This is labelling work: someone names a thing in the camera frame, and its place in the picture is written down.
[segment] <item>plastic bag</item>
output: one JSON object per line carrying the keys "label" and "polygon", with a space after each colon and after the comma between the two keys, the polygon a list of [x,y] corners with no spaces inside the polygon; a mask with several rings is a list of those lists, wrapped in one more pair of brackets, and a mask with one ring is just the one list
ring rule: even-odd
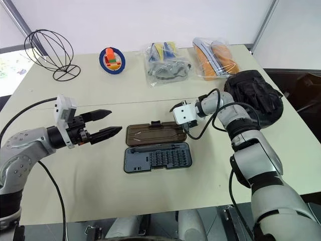
{"label": "plastic bag", "polygon": [[174,42],[152,43],[144,50],[146,78],[152,86],[186,80],[192,65]]}
{"label": "plastic bag", "polygon": [[196,73],[205,80],[229,77],[239,72],[228,46],[222,41],[194,38],[193,47],[199,62]]}

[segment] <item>black glove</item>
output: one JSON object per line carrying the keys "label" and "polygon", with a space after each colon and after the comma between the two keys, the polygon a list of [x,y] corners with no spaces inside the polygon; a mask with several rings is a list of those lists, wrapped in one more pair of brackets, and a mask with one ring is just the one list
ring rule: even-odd
{"label": "black glove", "polygon": [[[235,102],[250,104],[257,111],[261,127],[276,122],[283,113],[283,95],[265,82],[257,70],[246,70],[230,76],[224,86]],[[256,122],[255,114],[248,110],[250,117]]]}

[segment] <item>case lid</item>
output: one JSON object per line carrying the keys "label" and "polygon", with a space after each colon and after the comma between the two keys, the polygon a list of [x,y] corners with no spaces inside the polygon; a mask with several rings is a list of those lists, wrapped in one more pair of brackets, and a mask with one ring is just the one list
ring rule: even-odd
{"label": "case lid", "polygon": [[186,134],[175,122],[160,121],[151,124],[130,125],[127,127],[126,144],[130,147],[161,143],[183,142]]}

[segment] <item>black wire sculpture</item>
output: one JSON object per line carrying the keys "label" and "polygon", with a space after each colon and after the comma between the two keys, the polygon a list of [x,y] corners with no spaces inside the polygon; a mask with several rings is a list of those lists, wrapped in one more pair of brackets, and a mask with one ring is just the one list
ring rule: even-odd
{"label": "black wire sculpture", "polygon": [[[32,54],[27,52],[28,43],[31,45]],[[24,48],[34,63],[53,71],[52,77],[57,81],[71,80],[80,73],[80,67],[71,64],[74,58],[71,44],[54,31],[39,29],[31,32],[25,39]]]}

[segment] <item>black cable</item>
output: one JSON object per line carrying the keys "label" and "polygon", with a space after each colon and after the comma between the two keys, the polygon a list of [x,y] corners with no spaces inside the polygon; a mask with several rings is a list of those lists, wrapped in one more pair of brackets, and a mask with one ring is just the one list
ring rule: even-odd
{"label": "black cable", "polygon": [[[34,103],[32,105],[29,105],[28,107],[24,108],[23,110],[21,110],[18,114],[16,114],[13,118],[11,118],[11,120],[5,125],[5,127],[3,128],[3,130],[1,131],[0,133],[0,147],[1,147],[1,141],[2,141],[2,138],[6,132],[6,130],[8,129],[8,127],[15,121],[15,119],[17,119],[20,115],[22,115],[24,112],[26,112],[27,110],[31,109],[32,107],[35,107],[36,105],[39,105],[39,104],[42,104],[42,103],[46,103],[46,102],[49,102],[49,101],[53,101],[53,100],[56,100],[57,98],[50,98],[50,99],[45,99],[45,100],[42,100],[42,101],[39,101],[37,103]],[[56,190],[57,190],[57,193],[58,193],[58,196],[59,196],[59,200],[60,200],[60,204],[61,204],[61,209],[62,209],[62,220],[63,220],[63,234],[62,234],[62,240],[65,241],[66,240],[66,212],[65,212],[65,205],[64,205],[64,201],[62,199],[62,196],[61,196],[61,192],[59,190],[59,187],[55,181],[55,179],[53,178],[53,176],[51,175],[51,173],[49,172],[48,168],[45,166],[45,164],[43,164],[41,161],[38,161],[38,163],[45,169],[45,171],[47,172],[49,178],[51,179],[51,181],[53,182]]]}
{"label": "black cable", "polygon": [[228,106],[235,105],[235,104],[242,105],[242,106],[246,106],[246,107],[252,109],[252,111],[254,112],[254,114],[255,114],[255,116],[256,116],[256,121],[257,121],[258,128],[261,129],[260,117],[259,117],[258,113],[256,112],[256,110],[254,109],[253,106],[251,106],[251,105],[249,105],[249,104],[247,104],[247,103],[243,103],[243,102],[228,103],[228,104],[225,104],[224,106],[222,106],[221,108],[219,108],[219,109],[213,114],[213,115],[214,115],[214,118],[213,118],[213,120],[212,120],[212,126],[213,126],[215,129],[217,129],[217,130],[219,130],[219,131],[222,131],[222,132],[226,132],[226,130],[216,127],[216,126],[214,125],[214,121],[215,121],[215,119],[216,119],[217,114],[218,114],[221,110],[225,109],[225,108],[228,107]]}
{"label": "black cable", "polygon": [[252,109],[253,112],[254,112],[254,114],[256,115],[257,125],[258,125],[259,129],[261,129],[260,117],[259,117],[258,113],[256,112],[256,110],[254,109],[253,106],[251,106],[251,105],[249,105],[249,104],[247,104],[247,103],[243,103],[243,102],[233,102],[233,103],[226,104],[226,105],[222,106],[221,108],[219,108],[219,107],[220,107],[220,102],[221,102],[221,93],[220,93],[220,90],[219,90],[219,89],[212,89],[212,90],[208,93],[207,96],[209,96],[209,95],[210,95],[211,93],[213,93],[214,91],[217,92],[216,111],[212,114],[212,116],[210,117],[210,119],[207,121],[207,123],[206,123],[206,125],[204,126],[204,128],[202,129],[200,135],[199,135],[198,137],[193,137],[193,136],[190,134],[190,132],[189,132],[187,129],[184,128],[184,131],[186,132],[186,134],[187,134],[191,139],[193,139],[193,140],[198,140],[198,139],[200,139],[200,138],[202,137],[202,135],[204,134],[206,128],[208,127],[208,125],[210,124],[211,121],[212,121],[212,126],[213,126],[215,129],[217,129],[217,130],[219,130],[219,131],[222,131],[222,132],[226,132],[226,130],[216,127],[214,122],[215,122],[215,119],[216,119],[216,117],[217,117],[217,114],[218,114],[221,110],[223,110],[224,108],[226,108],[226,107],[228,107],[228,106],[235,105],[235,104],[242,105],[242,106],[246,106],[246,107]]}
{"label": "black cable", "polygon": [[0,133],[0,147],[1,147],[1,141],[2,141],[2,138],[4,137],[4,134],[6,132],[6,130],[8,129],[8,127],[12,124],[12,122],[15,121],[15,119],[17,119],[21,114],[23,114],[24,112],[26,112],[28,109],[31,109],[32,107],[35,107],[36,105],[38,104],[42,104],[42,103],[46,103],[46,102],[49,102],[49,101],[53,101],[53,100],[56,100],[57,97],[55,98],[50,98],[50,99],[45,99],[45,100],[42,100],[42,101],[39,101],[37,103],[34,103],[32,105],[29,105],[28,107],[24,108],[23,110],[21,110],[18,114],[16,114],[14,117],[12,117],[12,119],[5,125],[5,127],[3,128],[3,130],[1,131]]}
{"label": "black cable", "polygon": [[[213,93],[214,91],[217,92],[217,106],[216,106],[216,109],[218,109],[220,107],[220,102],[221,102],[221,93],[220,93],[220,90],[219,89],[212,89],[208,94],[207,96],[209,96],[211,93]],[[212,114],[212,116],[210,117],[210,119],[207,121],[206,125],[204,126],[204,128],[202,129],[200,135],[198,137],[193,137],[190,132],[188,130],[186,130],[184,128],[184,131],[186,132],[186,134],[193,140],[198,140],[202,137],[202,135],[204,134],[206,128],[209,126],[209,124],[211,123],[211,120],[214,118],[216,112]]]}
{"label": "black cable", "polygon": [[236,202],[235,202],[234,197],[233,197],[233,192],[232,192],[232,179],[233,179],[233,174],[234,174],[234,172],[233,172],[233,170],[232,170],[232,171],[231,171],[231,174],[230,174],[230,179],[229,179],[229,193],[230,193],[230,197],[231,197],[232,203],[233,203],[233,205],[234,205],[234,207],[235,207],[235,210],[236,210],[237,214],[239,215],[239,217],[240,217],[240,219],[241,219],[241,222],[243,223],[243,225],[244,225],[247,233],[249,234],[250,238],[251,238],[252,240],[254,240],[253,233],[252,233],[250,227],[247,225],[247,223],[246,223],[243,215],[241,214],[241,211],[239,210],[238,206],[236,205]]}
{"label": "black cable", "polygon": [[61,192],[59,190],[59,187],[55,181],[55,179],[53,178],[53,176],[51,175],[50,171],[48,170],[48,168],[45,166],[45,164],[43,164],[41,161],[38,161],[38,163],[45,169],[45,171],[47,172],[50,180],[52,181],[52,183],[54,184],[58,196],[59,196],[59,200],[61,203],[61,209],[62,209],[62,225],[63,225],[63,232],[62,232],[62,240],[65,241],[66,240],[66,212],[65,212],[65,205],[64,205],[64,201],[62,200],[62,196],[61,196]]}

